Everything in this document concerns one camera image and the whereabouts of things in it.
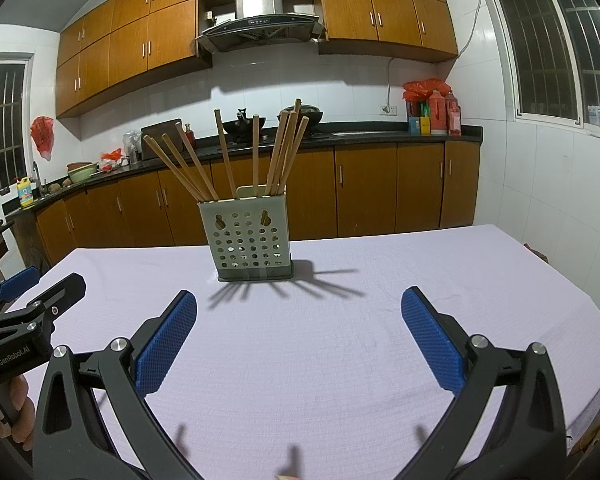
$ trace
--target red plastic bag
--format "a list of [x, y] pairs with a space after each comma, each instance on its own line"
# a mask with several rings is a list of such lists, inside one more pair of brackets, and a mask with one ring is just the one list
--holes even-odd
[[451, 86], [441, 79], [436, 78], [425, 79], [424, 81], [411, 81], [405, 83], [402, 88], [404, 88], [402, 98], [405, 101], [416, 101], [418, 103], [429, 99], [434, 90], [438, 90], [443, 97], [451, 90]]
[[31, 124], [31, 137], [36, 143], [40, 156], [45, 160], [51, 160], [51, 150], [54, 146], [54, 120], [51, 117], [36, 117]]

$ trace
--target electrical outlet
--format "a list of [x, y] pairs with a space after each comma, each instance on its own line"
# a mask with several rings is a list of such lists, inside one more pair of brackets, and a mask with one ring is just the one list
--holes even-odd
[[389, 113], [386, 112], [386, 108], [384, 106], [380, 107], [380, 115], [397, 115], [398, 107], [397, 106], [389, 106]]

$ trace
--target window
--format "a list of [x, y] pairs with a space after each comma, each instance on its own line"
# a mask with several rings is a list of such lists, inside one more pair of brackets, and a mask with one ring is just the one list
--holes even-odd
[[0, 61], [0, 189], [26, 176], [22, 93], [26, 63]]

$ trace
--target screw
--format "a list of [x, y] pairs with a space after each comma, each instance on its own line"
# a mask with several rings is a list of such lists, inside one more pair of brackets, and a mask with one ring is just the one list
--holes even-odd
[[66, 354], [66, 346], [64, 345], [57, 346], [54, 350], [54, 357], [64, 357], [64, 354]]
[[120, 352], [126, 348], [126, 339], [123, 337], [114, 339], [109, 346], [114, 352]]
[[476, 348], [487, 348], [489, 340], [483, 335], [476, 334], [471, 337], [471, 344]]
[[534, 354], [546, 354], [546, 347], [542, 343], [532, 343], [531, 349], [533, 350]]

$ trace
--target perforated utensil holder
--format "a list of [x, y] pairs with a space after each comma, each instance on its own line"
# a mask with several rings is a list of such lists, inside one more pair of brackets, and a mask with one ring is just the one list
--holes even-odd
[[[264, 194], [266, 186], [259, 186]], [[206, 239], [221, 282], [286, 280], [293, 276], [286, 222], [286, 195], [253, 195], [237, 189], [236, 200], [200, 203]]]

